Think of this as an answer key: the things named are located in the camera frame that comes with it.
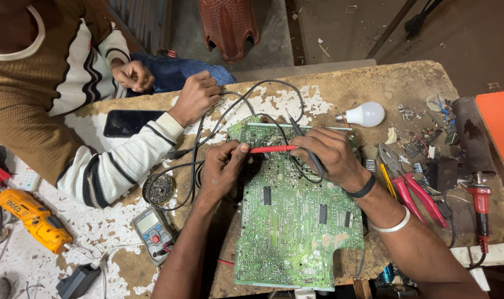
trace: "digital multimeter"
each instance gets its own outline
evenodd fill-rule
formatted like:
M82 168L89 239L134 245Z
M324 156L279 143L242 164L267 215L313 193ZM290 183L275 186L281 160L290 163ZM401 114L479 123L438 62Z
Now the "digital multimeter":
M169 251L161 252L162 248L174 237L174 232L170 229L163 214L154 207L149 207L135 217L132 223L138 232L139 238L145 243L154 266L161 266L167 259L172 245L167 247Z

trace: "white bangle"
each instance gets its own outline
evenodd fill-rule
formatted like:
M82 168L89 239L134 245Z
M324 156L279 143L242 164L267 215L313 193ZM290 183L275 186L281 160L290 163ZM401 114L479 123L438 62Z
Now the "white bangle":
M403 221L401 221L400 224L396 225L395 227L387 228L387 229L377 228L373 224L372 224L372 227L376 231L379 231L379 232L382 232L382 233L391 233L393 231L400 230L402 227L404 227L407 224L407 222L409 221L409 218L411 218L411 212L409 211L409 208L407 208L404 205L403 205L403 207L405 208L405 211L407 211L407 214L405 215L405 219L403 219Z

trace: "white sleeve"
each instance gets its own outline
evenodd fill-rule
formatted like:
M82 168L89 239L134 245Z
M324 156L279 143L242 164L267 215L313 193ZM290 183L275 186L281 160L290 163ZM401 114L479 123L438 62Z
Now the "white sleeve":
M183 130L164 113L109 152L91 155L88 147L81 146L58 176L56 188L87 206L107 207L173 149Z
M110 22L110 24L112 26L112 33L99 44L99 52L106 60L108 67L110 67L114 58L119 58L124 63L129 63L130 52L126 45L126 39L121 31L115 27L114 22Z

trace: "pliers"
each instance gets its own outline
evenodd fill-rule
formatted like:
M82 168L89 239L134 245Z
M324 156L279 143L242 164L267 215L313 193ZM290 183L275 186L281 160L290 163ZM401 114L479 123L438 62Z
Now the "pliers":
M412 201L411 195L409 194L409 187L414 194L420 199L421 203L429 212L429 215L435 222L435 224L440 228L448 227L448 223L440 213L438 207L436 207L433 199L425 192L425 190L418 185L415 180L412 178L412 173L405 173L403 171L403 167L401 166L400 160L397 155L392 151L388 146L380 143L378 145L379 157L381 161L388 166L391 170L394 179L391 180L391 183L396 186L397 191L400 193L400 197L403 201L403 204L409 209L409 211L414 214L418 219L420 219L423 224L427 225L427 222L420 214L420 211L415 206L415 203Z

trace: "hand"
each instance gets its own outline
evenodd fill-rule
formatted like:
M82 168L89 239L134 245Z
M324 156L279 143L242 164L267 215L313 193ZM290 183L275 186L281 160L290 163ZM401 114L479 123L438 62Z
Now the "hand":
M304 148L315 153L324 165L325 178L339 183L348 192L361 190L370 178L370 172L355 158L345 132L313 127L305 136L295 136L289 144L302 147L293 149L290 154L317 171Z
M154 76L138 60L124 64L121 59L113 59L110 71L121 86L134 92L148 92L154 84Z
M232 150L235 152L227 163ZM199 199L210 205L215 205L228 194L237 181L249 150L248 144L239 144L237 140L208 148Z
M197 122L202 115L221 100L221 89L217 80L208 71L199 72L187 78L176 105L168 113L182 126Z

